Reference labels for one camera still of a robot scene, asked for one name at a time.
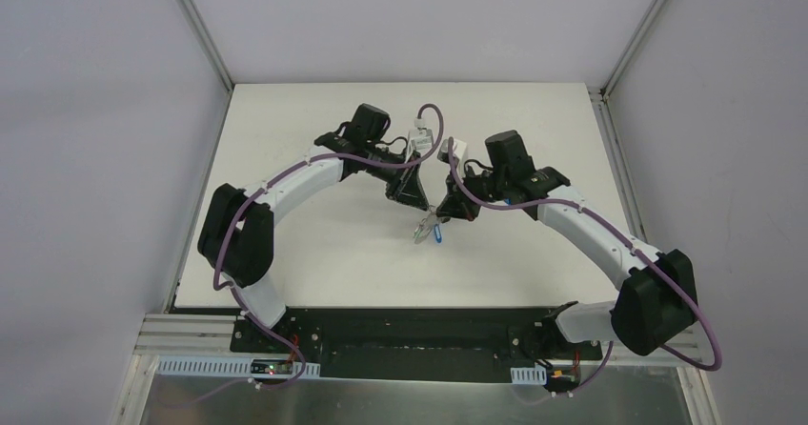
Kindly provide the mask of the keyring with keys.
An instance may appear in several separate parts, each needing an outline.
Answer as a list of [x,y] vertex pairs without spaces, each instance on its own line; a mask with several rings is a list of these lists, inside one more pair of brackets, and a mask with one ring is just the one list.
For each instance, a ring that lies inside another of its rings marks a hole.
[[429,212],[416,226],[413,234],[413,242],[419,245],[432,239],[436,244],[443,241],[441,231],[441,220],[435,212]]

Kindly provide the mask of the green tagged key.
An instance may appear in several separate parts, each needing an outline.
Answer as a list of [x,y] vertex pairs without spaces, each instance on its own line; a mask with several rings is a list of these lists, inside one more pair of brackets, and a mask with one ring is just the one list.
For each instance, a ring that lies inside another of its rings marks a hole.
[[415,244],[422,243],[429,237],[431,229],[429,227],[419,227],[415,230],[413,240]]

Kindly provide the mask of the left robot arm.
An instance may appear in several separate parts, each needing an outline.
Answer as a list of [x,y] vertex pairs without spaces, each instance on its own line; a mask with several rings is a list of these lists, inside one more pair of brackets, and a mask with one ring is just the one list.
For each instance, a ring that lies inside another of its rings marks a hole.
[[291,339],[291,328],[280,320],[287,305],[269,274],[274,230],[286,215],[359,172],[383,181],[387,199],[430,208],[418,172],[438,152],[445,124],[440,122],[436,133],[416,124],[402,152],[384,141],[390,125],[385,111],[363,103],[350,121],[318,136],[289,168],[246,188],[223,184],[213,192],[197,250],[213,268],[214,289],[230,290],[241,310],[258,321],[253,338],[266,352],[283,351]]

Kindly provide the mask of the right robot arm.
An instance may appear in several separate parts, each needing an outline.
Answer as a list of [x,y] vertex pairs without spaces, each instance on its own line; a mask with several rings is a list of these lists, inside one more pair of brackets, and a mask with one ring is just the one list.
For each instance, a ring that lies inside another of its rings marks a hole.
[[495,134],[485,145],[490,167],[461,175],[460,146],[452,138],[441,144],[438,156],[450,166],[444,202],[451,215],[474,220],[483,207],[522,210],[570,241],[617,291],[613,301],[573,301],[542,318],[546,354],[562,358],[580,342],[617,340],[645,356],[697,322],[694,268],[685,253],[665,253],[618,229],[558,170],[536,168],[518,132]]

